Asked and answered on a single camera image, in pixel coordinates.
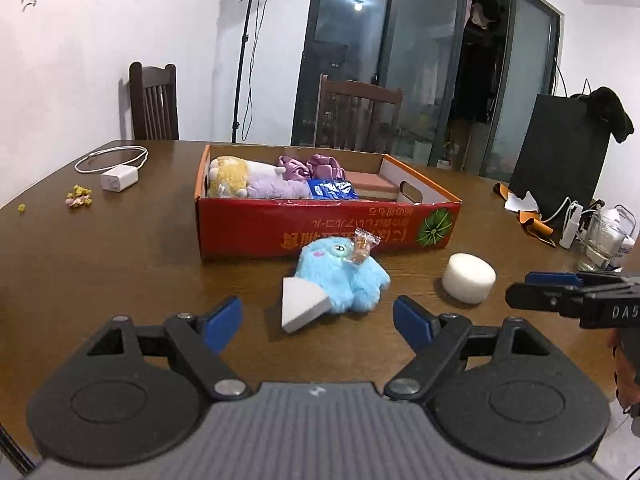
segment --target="gray ridged panel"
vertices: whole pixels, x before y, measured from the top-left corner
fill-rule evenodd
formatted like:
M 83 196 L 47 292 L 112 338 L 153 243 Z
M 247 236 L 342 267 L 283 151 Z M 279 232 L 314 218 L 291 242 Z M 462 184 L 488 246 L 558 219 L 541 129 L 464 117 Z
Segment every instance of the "gray ridged panel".
M 609 480 L 581 462 L 517 471 L 482 463 L 444 440 L 416 404 L 372 384 L 265 383 L 215 404 L 181 446 L 149 462 L 87 470 L 47 460 L 32 480 Z

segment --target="wooden table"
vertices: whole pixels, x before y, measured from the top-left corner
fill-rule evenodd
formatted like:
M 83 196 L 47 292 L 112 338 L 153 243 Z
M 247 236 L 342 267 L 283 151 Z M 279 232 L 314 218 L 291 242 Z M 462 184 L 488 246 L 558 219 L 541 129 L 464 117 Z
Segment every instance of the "wooden table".
M 244 324 L 223 358 L 252 386 L 262 380 L 373 380 L 382 386 L 413 355 L 391 319 L 399 294 L 437 314 L 460 312 L 476 324 L 500 325 L 514 313 L 503 299 L 510 283 L 530 270 L 572 269 L 567 251 L 524 234 L 492 193 L 493 182 L 420 168 L 464 201 L 449 246 L 381 254 L 391 288 L 375 311 L 361 319 L 326 316 L 287 336 L 278 298 L 295 261 L 202 263 L 193 187 L 204 143 L 142 144 L 150 151 L 148 163 L 140 181 L 121 194 L 101 191 L 98 175 L 77 174 L 70 164 L 0 210 L 0 420 L 25 446 L 32 446 L 24 416 L 29 396 L 115 314 L 159 324 L 176 312 L 202 313 L 236 294 L 244 303 Z M 90 208 L 65 205 L 74 184 L 94 190 Z M 20 203 L 26 204 L 22 214 Z M 438 286 L 448 257 L 461 251 L 484 258 L 498 273 L 489 299 L 473 308 L 447 299 Z M 581 331 L 577 321 L 555 314 L 526 317 L 612 395 L 603 331 Z

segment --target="box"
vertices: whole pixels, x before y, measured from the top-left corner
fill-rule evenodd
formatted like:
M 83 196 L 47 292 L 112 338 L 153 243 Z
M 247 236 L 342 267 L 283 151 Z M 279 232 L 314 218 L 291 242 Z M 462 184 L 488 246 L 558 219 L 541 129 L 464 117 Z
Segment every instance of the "box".
M 325 200 L 207 198 L 209 163 L 221 155 L 276 165 L 279 156 L 305 162 L 321 153 L 347 171 L 378 173 L 400 187 L 396 203 Z M 195 186 L 196 223 L 202 258 L 296 255 L 322 237 L 351 237 L 361 227 L 380 237 L 376 251 L 425 250 L 449 241 L 461 201 L 389 155 L 294 146 L 211 144 L 205 147 Z

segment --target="tripod pole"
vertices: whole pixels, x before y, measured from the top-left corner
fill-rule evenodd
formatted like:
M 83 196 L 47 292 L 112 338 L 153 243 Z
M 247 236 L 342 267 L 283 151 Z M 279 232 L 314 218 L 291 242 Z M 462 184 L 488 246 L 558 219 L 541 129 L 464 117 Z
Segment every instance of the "tripod pole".
M 238 128 L 240 123 L 238 122 L 238 108 L 240 107 L 240 87 L 242 85 L 242 66 L 244 65 L 244 52 L 246 51 L 246 43 L 249 41 L 249 18 L 251 17 L 251 4 L 254 0 L 249 0 L 246 7 L 246 18 L 244 19 L 244 33 L 242 34 L 242 46 L 240 47 L 240 63 L 238 65 L 238 82 L 236 83 L 236 102 L 234 104 L 234 128 L 231 133 L 231 142 L 238 142 L 236 137 L 238 136 Z

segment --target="white round sponge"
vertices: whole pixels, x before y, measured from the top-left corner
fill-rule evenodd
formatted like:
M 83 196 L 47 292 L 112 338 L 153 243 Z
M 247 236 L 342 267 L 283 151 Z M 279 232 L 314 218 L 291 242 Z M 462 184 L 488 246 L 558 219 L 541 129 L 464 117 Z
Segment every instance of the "white round sponge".
M 459 253 L 449 258 L 442 286 L 458 301 L 478 304 L 486 300 L 496 279 L 494 268 L 471 254 Z

